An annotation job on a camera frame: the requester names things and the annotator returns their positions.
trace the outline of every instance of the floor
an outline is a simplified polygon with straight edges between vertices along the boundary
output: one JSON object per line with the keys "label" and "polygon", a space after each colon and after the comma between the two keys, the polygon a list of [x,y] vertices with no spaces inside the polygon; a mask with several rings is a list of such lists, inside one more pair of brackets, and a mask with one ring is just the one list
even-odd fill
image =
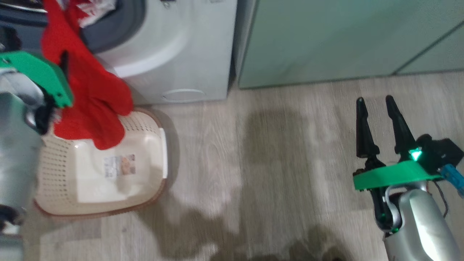
{"label": "floor", "polygon": [[[159,202],[79,222],[32,211],[23,229],[27,260],[387,260],[370,196],[352,182],[363,166],[355,156],[357,97],[366,99],[380,159],[397,159],[387,94],[415,137],[427,132],[464,147],[464,72],[233,87],[226,101],[157,105],[171,167]],[[464,253],[464,202],[442,187]]]}

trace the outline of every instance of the cabinet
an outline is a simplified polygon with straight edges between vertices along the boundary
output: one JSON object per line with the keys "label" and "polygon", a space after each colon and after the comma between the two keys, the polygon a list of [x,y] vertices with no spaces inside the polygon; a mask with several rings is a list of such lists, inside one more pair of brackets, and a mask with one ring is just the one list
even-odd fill
{"label": "cabinet", "polygon": [[238,12],[238,84],[254,88],[390,75],[463,21],[464,1],[242,0]]}
{"label": "cabinet", "polygon": [[464,26],[399,71],[419,73],[464,69]]}

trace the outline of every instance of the white washing machine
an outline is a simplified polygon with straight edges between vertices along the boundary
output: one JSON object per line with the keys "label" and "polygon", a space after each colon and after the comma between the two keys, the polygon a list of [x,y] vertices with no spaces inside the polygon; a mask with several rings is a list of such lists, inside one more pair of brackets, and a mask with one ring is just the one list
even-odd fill
{"label": "white washing machine", "polygon": [[[236,9],[237,0],[118,0],[81,35],[135,104],[225,99]],[[21,49],[40,52],[46,24],[40,1],[0,0],[2,44],[15,34]]]}
{"label": "white washing machine", "polygon": [[129,40],[97,57],[136,104],[225,99],[237,0],[147,0]]}

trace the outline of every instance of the plastic basket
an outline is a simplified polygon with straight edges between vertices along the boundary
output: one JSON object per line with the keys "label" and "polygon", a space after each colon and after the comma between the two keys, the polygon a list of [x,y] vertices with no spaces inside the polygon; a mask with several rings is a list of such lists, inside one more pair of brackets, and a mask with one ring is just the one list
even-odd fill
{"label": "plastic basket", "polygon": [[91,140],[43,138],[34,201],[42,213],[95,218],[137,210],[158,198],[168,176],[161,123],[143,109],[120,120],[124,139],[108,150],[98,150]]}

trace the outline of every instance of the red cloth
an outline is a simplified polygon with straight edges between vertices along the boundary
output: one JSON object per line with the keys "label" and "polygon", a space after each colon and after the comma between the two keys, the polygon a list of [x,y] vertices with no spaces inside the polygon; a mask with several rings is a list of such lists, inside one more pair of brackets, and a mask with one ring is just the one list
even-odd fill
{"label": "red cloth", "polygon": [[44,0],[49,24],[42,52],[55,64],[68,52],[68,80],[74,94],[73,107],[63,109],[54,131],[64,139],[92,139],[98,149],[105,150],[121,142],[124,128],[118,114],[130,114],[134,105],[124,81],[107,72],[80,39],[77,19],[82,11],[76,7],[80,2],[70,0],[63,12],[56,0]]}

